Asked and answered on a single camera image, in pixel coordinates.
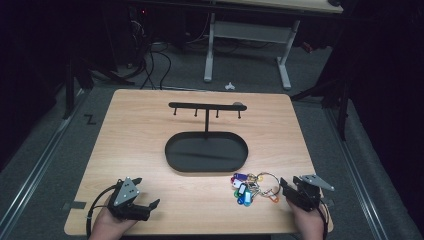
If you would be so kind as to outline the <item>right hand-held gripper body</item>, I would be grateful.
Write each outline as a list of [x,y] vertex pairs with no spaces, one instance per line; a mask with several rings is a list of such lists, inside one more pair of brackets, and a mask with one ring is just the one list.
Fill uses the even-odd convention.
[[296,186],[296,191],[299,193],[298,207],[310,212],[319,207],[321,201],[321,190],[326,189],[334,191],[335,187],[323,180],[316,174],[298,176],[303,185]]

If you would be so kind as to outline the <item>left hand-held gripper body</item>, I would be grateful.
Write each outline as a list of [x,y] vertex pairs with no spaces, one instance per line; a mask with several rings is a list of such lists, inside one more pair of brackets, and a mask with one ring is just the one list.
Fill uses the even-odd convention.
[[130,177],[126,177],[124,180],[119,179],[117,181],[107,204],[107,209],[115,218],[121,220],[147,221],[150,217],[150,211],[148,207],[134,203],[140,191],[132,180]]

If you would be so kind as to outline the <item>black key rack with tray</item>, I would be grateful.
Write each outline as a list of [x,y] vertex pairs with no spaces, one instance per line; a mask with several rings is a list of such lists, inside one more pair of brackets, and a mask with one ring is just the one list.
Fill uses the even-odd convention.
[[198,110],[205,111],[203,131],[176,133],[167,141],[164,152],[170,167],[185,173],[234,172],[245,164],[249,154],[245,140],[233,132],[210,131],[209,120],[211,111],[216,112],[216,117],[221,111],[230,111],[241,118],[246,105],[170,102],[168,106],[174,109],[174,114],[178,109],[194,109],[194,116]]

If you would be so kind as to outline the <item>person's right hand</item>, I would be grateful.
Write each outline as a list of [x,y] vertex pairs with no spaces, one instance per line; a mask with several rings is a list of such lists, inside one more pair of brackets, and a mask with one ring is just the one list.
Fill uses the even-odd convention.
[[307,212],[287,200],[295,225],[303,240],[324,240],[324,222],[317,210]]

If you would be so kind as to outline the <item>person's left hand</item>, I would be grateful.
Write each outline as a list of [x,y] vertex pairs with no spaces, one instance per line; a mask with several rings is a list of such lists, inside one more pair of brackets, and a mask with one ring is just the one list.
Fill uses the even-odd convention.
[[88,240],[120,240],[137,223],[137,220],[115,218],[107,208],[103,208],[96,217]]

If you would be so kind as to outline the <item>black metal stand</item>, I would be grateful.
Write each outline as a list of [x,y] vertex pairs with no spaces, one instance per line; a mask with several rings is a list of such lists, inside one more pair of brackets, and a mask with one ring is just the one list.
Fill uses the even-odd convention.
[[336,121],[336,130],[339,137],[345,141],[345,125],[351,83],[351,78],[336,78],[324,81],[291,96],[290,99],[292,101],[298,101],[308,96],[322,96],[321,106],[323,108],[337,107],[338,118]]
[[94,86],[91,77],[92,70],[119,84],[133,85],[133,82],[128,81],[125,77],[118,76],[99,64],[81,57],[71,56],[66,64],[64,119],[68,119],[76,109],[75,80],[78,80],[82,90],[91,90]]

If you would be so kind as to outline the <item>desk with white metal legs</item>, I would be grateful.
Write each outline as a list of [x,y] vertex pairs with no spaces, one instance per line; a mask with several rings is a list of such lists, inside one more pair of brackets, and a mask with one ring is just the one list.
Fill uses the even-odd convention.
[[[269,8],[270,10],[284,10],[294,14],[330,14],[339,15],[343,12],[341,4],[333,3],[333,0],[209,0],[210,6],[218,7],[227,5],[237,5],[247,7],[252,10],[259,8]],[[216,20],[216,11],[210,13],[208,51],[205,61],[204,81],[211,82],[213,77],[214,62],[214,40],[216,38],[247,40],[264,43],[276,43],[285,46],[281,56],[276,58],[280,73],[282,86],[285,90],[291,89],[291,82],[288,76],[286,61],[291,51],[293,42],[301,20],[295,18],[290,26],[279,27],[257,22],[244,23],[229,20]]]

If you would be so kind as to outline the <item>metal floor rail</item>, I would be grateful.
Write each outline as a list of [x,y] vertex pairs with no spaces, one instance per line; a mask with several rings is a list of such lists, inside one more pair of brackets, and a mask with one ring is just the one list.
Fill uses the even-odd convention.
[[89,90],[78,90],[74,106],[67,113],[66,96],[61,92],[58,95],[59,103],[35,124],[29,136],[0,173],[0,240],[6,240],[11,233],[49,167],[74,112],[89,93]]
[[374,240],[389,240],[387,232],[383,227],[381,219],[377,213],[374,201],[371,199],[366,184],[358,171],[358,168],[355,164],[353,155],[348,147],[348,144],[345,140],[341,138],[338,132],[335,114],[332,110],[329,109],[324,109],[323,112],[331,126],[332,133],[335,136],[336,141],[341,149],[343,159],[347,168],[348,176],[352,182],[354,192],[359,201],[359,205],[366,218],[368,226],[372,232]]

